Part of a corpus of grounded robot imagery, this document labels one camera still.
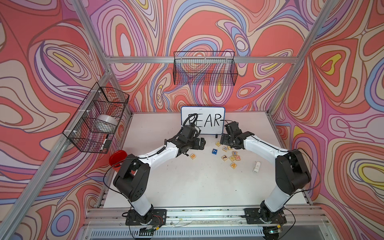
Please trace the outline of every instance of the metal extrusion bar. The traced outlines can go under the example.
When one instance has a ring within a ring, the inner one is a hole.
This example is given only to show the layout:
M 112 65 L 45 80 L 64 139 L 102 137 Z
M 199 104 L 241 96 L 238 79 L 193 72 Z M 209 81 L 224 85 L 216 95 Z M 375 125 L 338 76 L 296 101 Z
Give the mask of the metal extrusion bar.
M 225 227 L 241 226 L 245 223 L 244 208 L 258 208 L 259 206 L 236 206 L 236 207 L 166 207 L 167 224 L 162 228 L 172 228 L 175 225 L 188 227 Z M 321 206 L 317 205 L 287 205 L 288 209 L 296 217 L 296 225 L 328 225 L 330 224 Z M 90 209 L 84 226 L 88 228 L 108 228 L 125 223 L 122 212 L 130 208 L 100 208 Z M 293 215 L 284 210 L 287 217 L 287 225 L 292 224 Z M 257 224 L 259 226 L 276 226 L 276 224 Z
M 95 48 L 96 54 L 99 57 L 99 60 L 101 64 L 103 65 L 104 69 L 106 71 L 110 71 L 113 74 L 113 77 L 110 78 L 111 84 L 114 88 L 121 90 L 120 84 L 118 83 L 113 71 L 111 70 L 111 67 L 107 63 L 105 59 L 105 52 L 101 46 L 101 43 L 99 39 L 97 38 L 97 35 L 95 33 L 95 30 L 93 28 L 91 19 L 89 18 L 89 15 L 82 3 L 81 0 L 72 0 L 73 8 L 75 9 L 81 24 L 84 26 L 86 35 Z
M 105 86 L 110 75 L 109 71 L 104 73 L 99 80 L 99 85 Z M 88 107 L 95 94 L 96 89 L 93 89 L 93 91 L 89 93 L 87 99 L 84 100 L 80 110 L 85 110 Z M 82 114 L 82 111 L 78 111 L 68 125 L 67 129 L 73 129 L 76 123 L 80 120 Z M 47 182 L 70 143 L 71 142 L 63 134 L 60 136 L 59 140 L 33 175 L 20 197 L 16 200 L 15 204 L 13 204 L 12 208 L 3 219 L 3 222 L 0 225 L 0 240 L 8 240 L 12 238 L 14 232 L 22 222 L 36 197 L 39 195 L 41 189 Z
M 265 113 L 265 114 L 266 114 L 266 117 L 268 118 L 269 123 L 272 126 L 273 131 L 275 132 L 277 140 L 280 143 L 280 147 L 290 150 L 290 146 L 288 146 L 289 148 L 287 148 L 287 146 L 285 145 L 285 143 L 284 143 L 283 139 L 281 138 L 279 132 L 277 131 L 277 127 L 276 127 L 275 122 L 273 121 L 273 119 L 271 117 L 271 114 L 270 113 Z
M 131 227 L 131 231 L 127 226 L 117 228 L 93 228 L 89 229 L 86 235 L 79 240 L 101 240 L 101 239 L 145 239 L 161 238 L 161 239 L 200 239 L 204 237 L 220 238 L 241 238 L 241 237 L 263 237 L 263 227 L 260 226 L 232 226 L 232 227 L 175 227 L 160 228 L 153 232 L 153 235 L 140 235 L 139 228 Z
M 279 104 L 279 99 L 285 94 L 285 92 L 288 89 L 288 86 L 293 81 L 293 78 L 295 76 L 295 73 L 299 70 L 301 63 L 303 62 L 306 54 L 308 53 L 310 47 L 312 46 L 313 42 L 315 41 L 317 35 L 319 34 L 321 28 L 324 26 L 325 21 L 327 20 L 327 17 L 331 13 L 333 7 L 338 3 L 339 0 L 327 0 L 322 9 L 320 10 L 320 13 L 318 17 L 316 18 L 307 38 L 305 39 L 300 52 L 298 54 L 298 59 L 296 63 L 291 66 L 290 70 L 287 73 L 287 76 L 283 80 L 283 83 L 277 90 L 277 93 L 275 94 L 272 103 L 270 104 L 268 108 L 268 112 L 273 110 L 277 104 Z
M 202 57 L 183 57 L 183 58 L 199 58 Z M 206 59 L 218 58 L 218 57 L 206 57 Z M 295 63 L 297 57 L 283 57 L 283 56 L 267 56 L 267 57 L 240 57 L 235 56 L 235 63 Z M 173 63 L 174 57 L 171 56 L 144 56 L 144 57 L 106 57 L 106 61 L 109 64 L 113 63 Z

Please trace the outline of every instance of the wire basket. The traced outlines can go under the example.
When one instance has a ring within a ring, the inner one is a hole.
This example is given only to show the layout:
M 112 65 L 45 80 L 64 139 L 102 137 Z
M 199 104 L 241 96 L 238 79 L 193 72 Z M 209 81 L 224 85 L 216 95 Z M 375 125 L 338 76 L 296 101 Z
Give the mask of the wire basket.
M 107 153 L 128 100 L 129 95 L 116 88 L 99 86 L 75 127 L 63 134 L 81 152 Z M 109 121 L 99 119 L 102 115 Z
M 233 51 L 175 51 L 175 85 L 232 85 L 238 76 Z

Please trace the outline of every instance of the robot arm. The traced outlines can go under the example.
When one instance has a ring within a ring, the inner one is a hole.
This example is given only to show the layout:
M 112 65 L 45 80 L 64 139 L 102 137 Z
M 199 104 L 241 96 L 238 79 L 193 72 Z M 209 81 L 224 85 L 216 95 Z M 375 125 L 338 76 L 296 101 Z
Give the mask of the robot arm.
M 270 196 L 260 204 L 260 220 L 271 223 L 297 189 L 311 181 L 311 174 L 299 150 L 289 151 L 269 144 L 251 132 L 242 132 L 238 122 L 225 125 L 220 143 L 235 149 L 246 149 L 275 166 L 276 184 Z
M 130 154 L 122 163 L 119 172 L 113 180 L 113 185 L 129 200 L 134 207 L 136 220 L 149 223 L 153 217 L 153 206 L 144 192 L 147 188 L 149 171 L 162 163 L 181 154 L 188 156 L 189 149 L 203 150 L 205 139 L 198 138 L 200 130 L 195 127 L 197 114 L 192 114 L 183 123 L 180 131 L 172 138 L 165 140 L 164 145 L 144 155 Z

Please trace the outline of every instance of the small white object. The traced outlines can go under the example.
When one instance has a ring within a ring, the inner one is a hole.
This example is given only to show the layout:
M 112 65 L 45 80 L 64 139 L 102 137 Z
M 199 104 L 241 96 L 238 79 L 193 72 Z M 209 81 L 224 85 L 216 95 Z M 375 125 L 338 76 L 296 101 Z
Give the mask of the small white object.
M 103 148 L 104 148 L 104 144 L 105 144 L 106 141 L 107 141 L 107 139 L 104 139 L 104 142 L 103 142 L 103 144 L 101 145 L 100 151 L 103 150 Z
M 260 168 L 260 162 L 256 162 L 255 167 L 253 168 L 253 171 L 259 172 L 259 168 Z

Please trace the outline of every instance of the swirl pattern wall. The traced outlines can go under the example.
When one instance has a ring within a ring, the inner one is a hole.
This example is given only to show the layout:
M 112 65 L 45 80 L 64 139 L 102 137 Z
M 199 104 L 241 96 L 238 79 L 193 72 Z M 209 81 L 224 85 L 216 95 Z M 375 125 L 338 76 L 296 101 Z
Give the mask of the swirl pattern wall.
M 384 239 L 383 37 L 382 1 L 340 1 L 273 112 L 319 167 L 310 195 L 341 239 Z
M 0 1 L 0 221 L 103 73 L 69 0 Z M 108 157 L 71 145 L 13 239 L 73 239 Z
M 111 0 L 88 5 L 109 56 L 173 56 L 234 50 L 236 56 L 296 56 L 323 1 Z M 114 64 L 133 111 L 182 106 L 266 110 L 290 64 L 238 64 L 235 87 L 174 86 L 173 64 Z

